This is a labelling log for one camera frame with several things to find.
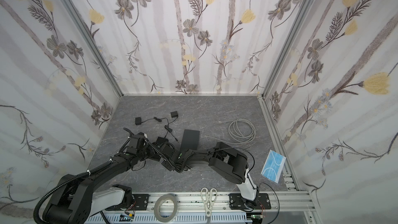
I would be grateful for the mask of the black power adapter with cable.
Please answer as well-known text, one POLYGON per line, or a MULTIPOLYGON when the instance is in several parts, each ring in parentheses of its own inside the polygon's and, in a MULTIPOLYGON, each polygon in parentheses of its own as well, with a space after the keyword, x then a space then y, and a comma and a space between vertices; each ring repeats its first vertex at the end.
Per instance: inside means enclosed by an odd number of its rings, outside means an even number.
POLYGON ((156 121, 158 123, 162 123, 163 121, 166 121, 166 134, 164 136, 164 138, 167 138, 168 134, 169 134, 169 128, 170 128, 170 122, 168 118, 158 118, 158 117, 152 117, 150 119, 146 119, 143 120, 141 117, 136 117, 135 118, 135 125, 142 125, 143 123, 146 123, 148 121, 156 121))

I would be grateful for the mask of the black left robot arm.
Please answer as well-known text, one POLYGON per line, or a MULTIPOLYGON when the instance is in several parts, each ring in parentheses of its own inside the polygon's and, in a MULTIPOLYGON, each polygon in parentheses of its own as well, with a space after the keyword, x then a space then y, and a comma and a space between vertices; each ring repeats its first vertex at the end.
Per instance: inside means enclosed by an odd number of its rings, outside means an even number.
POLYGON ((92 208, 92 197, 99 186, 132 169, 138 162, 159 154, 143 133, 129 129, 127 141, 104 164, 78 175, 63 176, 58 185, 36 204, 33 219, 37 224, 83 224, 92 208))

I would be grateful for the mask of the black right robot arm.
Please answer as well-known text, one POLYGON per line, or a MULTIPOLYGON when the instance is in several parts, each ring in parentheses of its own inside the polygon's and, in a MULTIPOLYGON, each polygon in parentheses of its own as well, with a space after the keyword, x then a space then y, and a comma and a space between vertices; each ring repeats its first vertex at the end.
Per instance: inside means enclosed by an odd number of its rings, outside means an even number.
POLYGON ((237 148, 223 142, 204 151, 188 149, 178 151, 173 146, 164 144, 158 151, 164 161, 162 165, 169 171, 182 173, 197 165, 206 164, 227 181, 234 183, 240 190, 240 196, 233 195, 230 209, 253 212, 260 208, 265 210, 265 199, 261 197, 260 187, 250 175, 247 156, 237 148))

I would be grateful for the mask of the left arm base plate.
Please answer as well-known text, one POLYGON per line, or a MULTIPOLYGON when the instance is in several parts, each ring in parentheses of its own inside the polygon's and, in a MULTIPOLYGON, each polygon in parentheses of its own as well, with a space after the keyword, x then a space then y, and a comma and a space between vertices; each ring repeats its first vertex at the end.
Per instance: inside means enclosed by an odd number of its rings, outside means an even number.
POLYGON ((127 193, 120 204, 106 208, 107 211, 145 211, 149 203, 149 194, 127 193))

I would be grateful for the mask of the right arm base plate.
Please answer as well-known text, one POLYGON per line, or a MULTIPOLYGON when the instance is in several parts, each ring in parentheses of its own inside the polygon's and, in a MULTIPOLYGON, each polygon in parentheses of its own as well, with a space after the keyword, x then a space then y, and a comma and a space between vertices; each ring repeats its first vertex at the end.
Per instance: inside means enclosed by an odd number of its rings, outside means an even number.
POLYGON ((257 211, 271 209, 268 194, 260 193, 253 201, 244 199, 241 194, 229 194, 229 207, 231 210, 257 211))

